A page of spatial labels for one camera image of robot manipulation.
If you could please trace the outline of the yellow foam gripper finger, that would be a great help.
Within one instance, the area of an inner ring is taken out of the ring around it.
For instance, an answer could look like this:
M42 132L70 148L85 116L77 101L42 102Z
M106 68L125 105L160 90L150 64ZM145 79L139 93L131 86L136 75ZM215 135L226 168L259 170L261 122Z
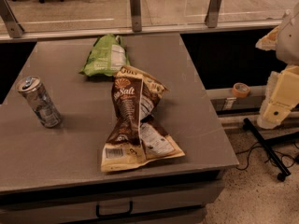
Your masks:
M261 50L275 50L278 42L278 26L272 29L267 35L260 38L255 47Z
M274 129L299 104L299 67L288 65L280 73L272 71L265 88L265 99L257 124L263 129Z

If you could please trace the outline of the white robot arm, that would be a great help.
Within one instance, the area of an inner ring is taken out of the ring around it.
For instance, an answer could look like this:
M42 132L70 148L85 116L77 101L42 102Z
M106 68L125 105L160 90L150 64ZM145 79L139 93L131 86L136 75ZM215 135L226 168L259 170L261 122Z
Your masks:
M299 104L299 4L287 10L282 23L258 40L255 47L274 50L278 60L287 64L281 72L272 71L257 124L274 129Z

